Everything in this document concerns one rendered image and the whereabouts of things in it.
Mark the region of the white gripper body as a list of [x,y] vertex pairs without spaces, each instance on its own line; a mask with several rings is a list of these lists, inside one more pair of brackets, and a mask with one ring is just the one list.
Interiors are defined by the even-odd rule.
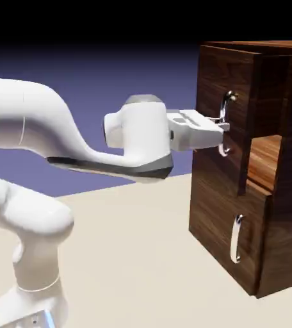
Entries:
[[174,151],[208,149],[223,142],[224,130],[196,110],[167,110],[170,147]]

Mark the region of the dark wood cabinet door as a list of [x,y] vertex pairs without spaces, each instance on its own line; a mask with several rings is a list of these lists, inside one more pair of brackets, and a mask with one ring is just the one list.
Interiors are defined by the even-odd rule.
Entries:
[[[218,165],[203,157],[201,151],[193,155],[189,230],[249,295],[256,295],[264,220],[272,195],[251,181],[247,181],[245,194],[235,194]],[[244,219],[238,241],[240,262],[235,264],[231,261],[230,245],[232,225],[239,214]]]
[[218,118],[226,93],[232,91],[237,95],[225,112],[230,131],[224,134],[224,146],[230,152],[222,156],[218,149],[208,149],[201,151],[201,155],[218,165],[237,195],[243,195],[246,188],[261,64],[262,55],[259,53],[206,45],[200,47],[196,110],[205,116]]

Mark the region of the dark wood cabinet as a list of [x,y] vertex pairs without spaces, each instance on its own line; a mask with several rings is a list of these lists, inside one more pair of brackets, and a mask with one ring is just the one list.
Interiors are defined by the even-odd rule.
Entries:
[[262,298],[292,287],[292,41],[204,42],[262,55],[247,181],[271,193],[264,220]]

